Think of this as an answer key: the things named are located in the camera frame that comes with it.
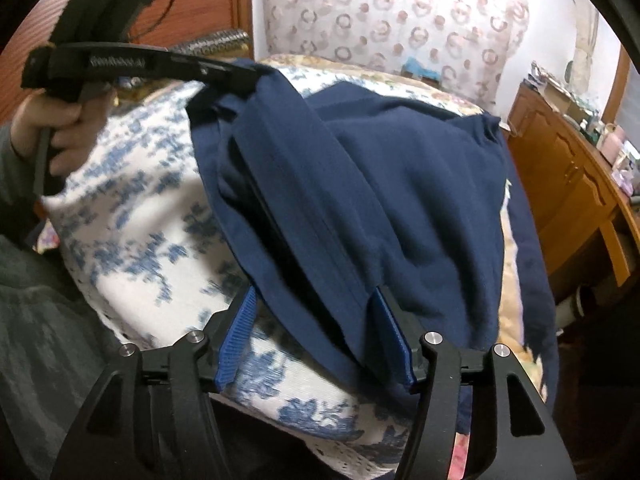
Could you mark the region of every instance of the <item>black cable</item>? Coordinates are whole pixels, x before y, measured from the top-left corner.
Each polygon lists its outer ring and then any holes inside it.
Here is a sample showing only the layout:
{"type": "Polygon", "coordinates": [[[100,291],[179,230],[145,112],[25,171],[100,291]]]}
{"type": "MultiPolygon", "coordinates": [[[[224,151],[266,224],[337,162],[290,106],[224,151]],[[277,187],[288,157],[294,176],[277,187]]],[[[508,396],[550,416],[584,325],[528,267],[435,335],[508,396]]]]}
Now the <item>black cable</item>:
{"type": "Polygon", "coordinates": [[[166,9],[164,10],[164,12],[162,13],[162,16],[160,16],[158,18],[158,20],[151,25],[151,27],[149,27],[147,30],[140,32],[140,34],[137,34],[135,36],[133,36],[132,38],[129,38],[129,43],[139,40],[140,38],[142,38],[142,36],[146,36],[147,34],[149,34],[150,32],[153,32],[154,30],[156,30],[156,28],[158,28],[158,26],[164,22],[164,19],[168,16],[169,12],[171,11],[171,8],[174,6],[174,2],[175,0],[169,0],[169,4],[166,6],[166,9]]]}

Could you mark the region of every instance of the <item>person's arm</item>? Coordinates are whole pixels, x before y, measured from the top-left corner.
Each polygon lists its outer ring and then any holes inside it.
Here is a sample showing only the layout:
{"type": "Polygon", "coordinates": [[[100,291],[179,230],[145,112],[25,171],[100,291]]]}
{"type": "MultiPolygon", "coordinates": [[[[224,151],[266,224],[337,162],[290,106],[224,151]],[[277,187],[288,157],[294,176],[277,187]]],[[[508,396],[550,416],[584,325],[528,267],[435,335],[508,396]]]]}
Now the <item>person's arm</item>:
{"type": "Polygon", "coordinates": [[[36,150],[41,129],[55,129],[51,143],[62,150],[50,162],[49,171],[67,176],[86,162],[112,102],[113,93],[84,105],[44,94],[32,94],[22,102],[13,123],[0,130],[0,235],[18,242],[36,225],[34,170],[28,160],[36,150]]]}
{"type": "Polygon", "coordinates": [[[11,146],[11,125],[0,128],[0,234],[23,239],[37,223],[33,213],[33,168],[11,146]]]}

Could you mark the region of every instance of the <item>gray sleeve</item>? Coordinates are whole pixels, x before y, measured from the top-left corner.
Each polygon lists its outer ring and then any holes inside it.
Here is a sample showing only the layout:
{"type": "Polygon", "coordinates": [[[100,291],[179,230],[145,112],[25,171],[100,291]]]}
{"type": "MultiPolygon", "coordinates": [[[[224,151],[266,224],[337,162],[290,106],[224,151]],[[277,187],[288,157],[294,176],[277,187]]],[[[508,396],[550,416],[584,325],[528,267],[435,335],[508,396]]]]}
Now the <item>gray sleeve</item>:
{"type": "Polygon", "coordinates": [[[0,234],[22,240],[37,224],[33,168],[14,152],[10,126],[0,127],[0,234]]]}

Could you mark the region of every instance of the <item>wooden cabinet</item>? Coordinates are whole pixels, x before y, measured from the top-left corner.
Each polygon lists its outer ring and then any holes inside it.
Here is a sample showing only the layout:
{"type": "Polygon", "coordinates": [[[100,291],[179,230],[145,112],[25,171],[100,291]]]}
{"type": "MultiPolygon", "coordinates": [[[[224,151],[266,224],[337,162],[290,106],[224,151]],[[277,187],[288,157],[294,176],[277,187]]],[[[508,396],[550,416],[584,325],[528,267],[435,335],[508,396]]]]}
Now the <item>wooden cabinet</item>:
{"type": "Polygon", "coordinates": [[[510,126],[511,155],[552,274],[599,229],[616,200],[578,133],[542,96],[521,86],[510,126]]]}

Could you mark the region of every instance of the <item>cabinet handle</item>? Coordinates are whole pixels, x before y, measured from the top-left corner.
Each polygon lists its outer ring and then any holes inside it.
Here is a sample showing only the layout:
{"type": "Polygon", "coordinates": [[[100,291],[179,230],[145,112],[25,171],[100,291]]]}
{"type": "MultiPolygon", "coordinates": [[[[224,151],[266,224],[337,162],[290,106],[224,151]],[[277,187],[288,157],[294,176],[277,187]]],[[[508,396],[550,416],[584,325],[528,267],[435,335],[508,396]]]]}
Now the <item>cabinet handle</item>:
{"type": "Polygon", "coordinates": [[[569,175],[572,174],[574,171],[575,171],[575,164],[573,161],[571,161],[569,165],[566,167],[566,171],[564,172],[564,178],[568,179],[569,175]]]}
{"type": "Polygon", "coordinates": [[[579,171],[580,171],[580,168],[574,164],[574,167],[573,167],[573,168],[571,169],[571,171],[569,172],[568,181],[569,181],[569,182],[573,182],[573,181],[574,181],[574,176],[575,176],[579,171]]]}

